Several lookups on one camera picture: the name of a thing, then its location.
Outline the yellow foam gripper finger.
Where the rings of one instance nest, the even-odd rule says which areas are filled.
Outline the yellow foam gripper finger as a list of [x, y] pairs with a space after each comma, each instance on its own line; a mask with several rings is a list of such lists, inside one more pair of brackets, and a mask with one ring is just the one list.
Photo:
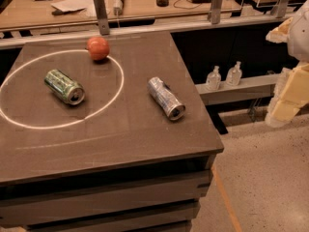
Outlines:
[[274, 87], [265, 122], [273, 128], [289, 124], [309, 102], [309, 63], [299, 62], [293, 69], [283, 68]]
[[286, 19], [279, 26], [270, 30], [266, 35], [266, 40], [271, 43], [285, 43], [288, 39], [290, 25], [292, 23], [292, 18]]

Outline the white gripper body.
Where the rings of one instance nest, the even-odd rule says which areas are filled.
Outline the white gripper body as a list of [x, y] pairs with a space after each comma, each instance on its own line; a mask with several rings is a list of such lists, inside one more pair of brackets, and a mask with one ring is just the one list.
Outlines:
[[287, 46], [291, 56], [301, 62], [309, 62], [309, 0], [293, 16]]

